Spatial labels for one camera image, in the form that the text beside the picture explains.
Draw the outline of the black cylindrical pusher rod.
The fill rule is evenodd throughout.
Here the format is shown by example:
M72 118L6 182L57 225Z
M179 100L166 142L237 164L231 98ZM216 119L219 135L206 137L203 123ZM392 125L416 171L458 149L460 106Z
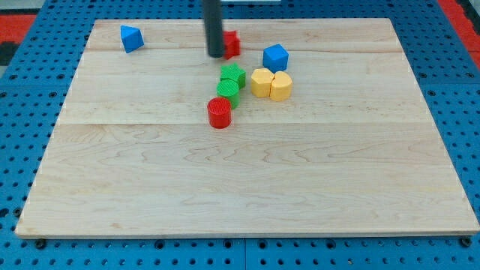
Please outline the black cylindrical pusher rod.
M220 0L202 0L207 53L212 58L224 56L223 22Z

